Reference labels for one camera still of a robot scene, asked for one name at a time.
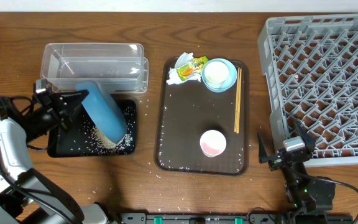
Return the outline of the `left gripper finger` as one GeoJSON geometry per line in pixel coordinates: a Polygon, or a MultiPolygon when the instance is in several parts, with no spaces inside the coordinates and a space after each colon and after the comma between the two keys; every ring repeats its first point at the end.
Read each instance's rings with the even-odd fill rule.
{"type": "Polygon", "coordinates": [[[53,93],[53,105],[58,109],[75,109],[88,96],[88,90],[53,93]]]}
{"type": "Polygon", "coordinates": [[[76,123],[79,113],[82,110],[82,107],[83,107],[82,104],[80,104],[76,108],[73,108],[68,114],[64,116],[63,127],[65,129],[70,129],[73,127],[73,125],[76,123]]]}

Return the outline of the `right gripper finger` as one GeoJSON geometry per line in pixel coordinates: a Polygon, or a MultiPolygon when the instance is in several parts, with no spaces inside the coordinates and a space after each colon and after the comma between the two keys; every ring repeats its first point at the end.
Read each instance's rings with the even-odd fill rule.
{"type": "Polygon", "coordinates": [[[312,136],[310,136],[300,125],[299,122],[295,122],[296,133],[302,138],[305,146],[315,146],[316,142],[312,136]]]}
{"type": "Polygon", "coordinates": [[[266,163],[269,160],[269,158],[266,153],[265,146],[264,146],[262,138],[260,137],[260,134],[257,134],[257,139],[258,139],[258,143],[259,143],[259,163],[263,164],[263,163],[266,163]]]}

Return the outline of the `dark blue plate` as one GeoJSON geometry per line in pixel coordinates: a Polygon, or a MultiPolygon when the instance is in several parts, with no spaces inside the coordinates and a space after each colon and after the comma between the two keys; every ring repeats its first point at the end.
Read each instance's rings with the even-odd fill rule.
{"type": "Polygon", "coordinates": [[[82,105],[95,126],[113,143],[118,143],[127,133],[126,119],[113,97],[92,80],[79,82],[75,90],[86,90],[88,95],[82,105]]]}

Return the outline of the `pink cup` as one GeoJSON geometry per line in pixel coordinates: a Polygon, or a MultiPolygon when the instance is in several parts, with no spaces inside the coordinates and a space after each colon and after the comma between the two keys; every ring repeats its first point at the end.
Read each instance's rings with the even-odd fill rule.
{"type": "Polygon", "coordinates": [[[200,148],[206,157],[216,157],[226,150],[225,136],[217,130],[208,130],[200,137],[200,148]]]}

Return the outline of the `white cup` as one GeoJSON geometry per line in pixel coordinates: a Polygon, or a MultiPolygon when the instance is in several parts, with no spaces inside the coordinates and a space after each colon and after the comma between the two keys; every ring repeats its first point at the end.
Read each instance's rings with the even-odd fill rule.
{"type": "Polygon", "coordinates": [[[229,76],[227,65],[220,61],[212,61],[204,66],[204,77],[208,86],[219,89],[229,76]]]}

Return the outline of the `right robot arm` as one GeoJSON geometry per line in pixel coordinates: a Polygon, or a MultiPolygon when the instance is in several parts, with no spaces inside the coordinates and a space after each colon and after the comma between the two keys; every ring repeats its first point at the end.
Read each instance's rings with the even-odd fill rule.
{"type": "Polygon", "coordinates": [[[268,156],[263,140],[258,137],[259,162],[267,163],[271,171],[280,170],[285,179],[288,201],[293,204],[275,223],[327,223],[325,212],[333,209],[335,185],[322,177],[312,179],[304,163],[313,157],[316,141],[298,122],[297,136],[283,142],[283,148],[268,156]]]}

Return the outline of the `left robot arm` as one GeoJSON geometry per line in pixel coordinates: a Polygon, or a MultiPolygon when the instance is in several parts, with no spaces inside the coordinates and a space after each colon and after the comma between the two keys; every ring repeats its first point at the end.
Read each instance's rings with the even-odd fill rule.
{"type": "Polygon", "coordinates": [[[28,143],[51,129],[68,129],[89,96],[87,88],[55,93],[37,80],[30,105],[19,111],[16,97],[0,96],[0,223],[19,223],[24,207],[39,207],[23,223],[122,223],[100,203],[81,207],[74,198],[34,169],[28,143]]]}

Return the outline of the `grey dishwasher rack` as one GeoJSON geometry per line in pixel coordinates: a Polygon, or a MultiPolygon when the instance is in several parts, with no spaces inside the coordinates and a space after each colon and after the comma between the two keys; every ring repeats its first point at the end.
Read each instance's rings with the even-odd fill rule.
{"type": "Polygon", "coordinates": [[[271,17],[257,43],[274,148],[299,124],[308,167],[358,165],[358,14],[271,17]]]}

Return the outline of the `left wooden chopstick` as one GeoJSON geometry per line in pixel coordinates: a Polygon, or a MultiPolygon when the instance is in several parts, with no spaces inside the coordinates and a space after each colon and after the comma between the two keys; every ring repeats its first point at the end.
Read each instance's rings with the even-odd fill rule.
{"type": "Polygon", "coordinates": [[[240,79],[241,79],[241,69],[237,68],[237,80],[236,80],[236,107],[235,107],[235,120],[234,120],[234,132],[236,134],[239,133],[238,131],[238,124],[239,124],[239,85],[240,85],[240,79]]]}

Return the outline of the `wooden chopstick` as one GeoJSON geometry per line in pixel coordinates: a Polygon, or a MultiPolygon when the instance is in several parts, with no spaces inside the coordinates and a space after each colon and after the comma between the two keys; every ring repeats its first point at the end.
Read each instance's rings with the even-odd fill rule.
{"type": "Polygon", "coordinates": [[[238,131],[238,124],[239,124],[239,85],[240,85],[240,79],[241,79],[241,69],[237,68],[237,80],[236,80],[236,107],[235,107],[235,120],[234,120],[234,132],[236,134],[239,133],[238,131]]]}
{"type": "Polygon", "coordinates": [[[239,85],[239,116],[238,116],[238,118],[239,118],[239,124],[238,124],[238,126],[240,127],[240,117],[241,117],[241,82],[240,82],[240,85],[239,85]]]}

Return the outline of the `clear plastic bin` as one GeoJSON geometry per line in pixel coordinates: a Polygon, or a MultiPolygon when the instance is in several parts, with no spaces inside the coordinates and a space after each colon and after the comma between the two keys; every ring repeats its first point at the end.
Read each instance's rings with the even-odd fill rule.
{"type": "Polygon", "coordinates": [[[50,43],[40,77],[57,91],[71,91],[92,80],[111,93],[145,93],[149,61],[144,47],[132,43],[50,43]]]}

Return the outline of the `dark brown serving tray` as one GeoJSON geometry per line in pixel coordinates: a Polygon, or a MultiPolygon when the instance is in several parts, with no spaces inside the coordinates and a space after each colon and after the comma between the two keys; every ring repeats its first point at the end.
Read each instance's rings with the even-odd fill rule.
{"type": "Polygon", "coordinates": [[[233,65],[242,70],[239,132],[234,131],[235,86],[215,93],[203,82],[188,81],[162,86],[154,161],[166,171],[216,175],[242,175],[249,166],[249,70],[241,61],[233,65]],[[222,154],[207,157],[200,138],[217,130],[226,138],[222,154]]]}

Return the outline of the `right wooden chopstick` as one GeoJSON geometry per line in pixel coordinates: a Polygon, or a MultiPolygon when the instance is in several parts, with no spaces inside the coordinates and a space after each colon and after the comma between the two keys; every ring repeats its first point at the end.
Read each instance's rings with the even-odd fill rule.
{"type": "Polygon", "coordinates": [[[238,116],[238,118],[239,118],[239,124],[238,124],[238,126],[240,127],[240,117],[241,117],[241,82],[240,82],[240,85],[239,85],[239,116],[238,116]]]}

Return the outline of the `light blue small bowl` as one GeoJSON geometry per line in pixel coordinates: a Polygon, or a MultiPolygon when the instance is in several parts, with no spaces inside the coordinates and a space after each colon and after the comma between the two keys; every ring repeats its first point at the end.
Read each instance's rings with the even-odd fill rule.
{"type": "Polygon", "coordinates": [[[202,78],[203,83],[207,87],[207,89],[209,89],[210,91],[215,92],[215,93],[222,93],[222,92],[230,89],[230,87],[232,87],[233,84],[235,84],[235,82],[237,80],[237,70],[232,62],[230,62],[229,60],[226,60],[224,58],[214,58],[212,60],[209,60],[207,63],[212,62],[212,61],[220,61],[227,65],[227,67],[229,69],[229,76],[228,76],[227,80],[224,82],[223,86],[219,89],[212,88],[212,87],[208,86],[208,84],[205,81],[205,77],[204,77],[204,67],[203,67],[203,70],[201,73],[201,78],[202,78]]]}

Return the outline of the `crumpled white tissue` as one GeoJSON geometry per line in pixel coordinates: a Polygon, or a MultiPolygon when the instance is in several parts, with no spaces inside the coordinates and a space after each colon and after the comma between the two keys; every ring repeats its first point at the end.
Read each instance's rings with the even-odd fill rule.
{"type": "Polygon", "coordinates": [[[187,78],[185,80],[182,80],[179,77],[178,69],[184,65],[186,65],[190,60],[194,59],[193,53],[186,53],[183,52],[179,58],[177,59],[175,66],[173,68],[170,68],[168,71],[168,79],[166,80],[167,85],[180,85],[187,81],[201,81],[201,74],[196,73],[195,75],[191,76],[190,78],[187,78]]]}

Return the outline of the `green yellow snack wrapper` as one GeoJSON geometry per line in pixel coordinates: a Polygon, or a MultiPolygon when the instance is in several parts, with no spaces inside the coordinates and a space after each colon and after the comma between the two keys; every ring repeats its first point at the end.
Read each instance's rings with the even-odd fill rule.
{"type": "Polygon", "coordinates": [[[199,75],[208,61],[209,59],[206,56],[193,58],[186,64],[179,67],[177,69],[177,74],[180,80],[187,81],[195,75],[199,75]]]}

